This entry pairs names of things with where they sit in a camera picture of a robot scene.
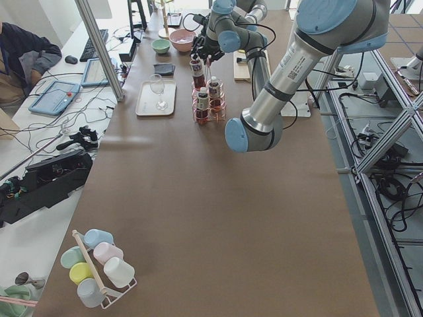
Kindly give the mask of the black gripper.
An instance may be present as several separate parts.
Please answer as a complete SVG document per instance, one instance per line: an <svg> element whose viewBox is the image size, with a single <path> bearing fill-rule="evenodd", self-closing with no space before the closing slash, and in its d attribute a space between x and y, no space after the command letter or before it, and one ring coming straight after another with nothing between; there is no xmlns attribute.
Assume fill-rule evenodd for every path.
<svg viewBox="0 0 423 317"><path fill-rule="evenodd" d="M218 61L225 53L219 50L219 43L215 32L207 31L194 37L191 51L192 59L210 59L211 62Z"/></svg>

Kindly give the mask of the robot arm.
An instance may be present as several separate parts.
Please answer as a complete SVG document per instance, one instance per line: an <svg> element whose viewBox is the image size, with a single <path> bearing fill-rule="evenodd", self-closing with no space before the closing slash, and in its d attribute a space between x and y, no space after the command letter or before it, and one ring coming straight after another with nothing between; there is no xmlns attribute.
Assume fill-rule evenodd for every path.
<svg viewBox="0 0 423 317"><path fill-rule="evenodd" d="M208 15L194 15L202 31L194 38L190 55L206 63L244 50L256 98L270 78L264 53L268 40L256 30L266 15L265 1L214 1Z"/></svg>
<svg viewBox="0 0 423 317"><path fill-rule="evenodd" d="M225 126L235 152L266 151L282 136L281 110L319 60L334 52L368 52L387 39L389 1L302 1L294 40L253 104Z"/></svg>

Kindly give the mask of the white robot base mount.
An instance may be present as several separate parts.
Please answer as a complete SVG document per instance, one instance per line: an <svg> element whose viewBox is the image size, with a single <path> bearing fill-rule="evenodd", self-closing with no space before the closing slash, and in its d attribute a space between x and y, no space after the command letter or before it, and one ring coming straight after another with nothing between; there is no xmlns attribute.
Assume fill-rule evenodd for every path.
<svg viewBox="0 0 423 317"><path fill-rule="evenodd" d="M310 106L308 104L309 91L296 92L291 98L290 102L287 102L281 111L282 117L295 117L297 115L299 118L309 118L311 116Z"/></svg>

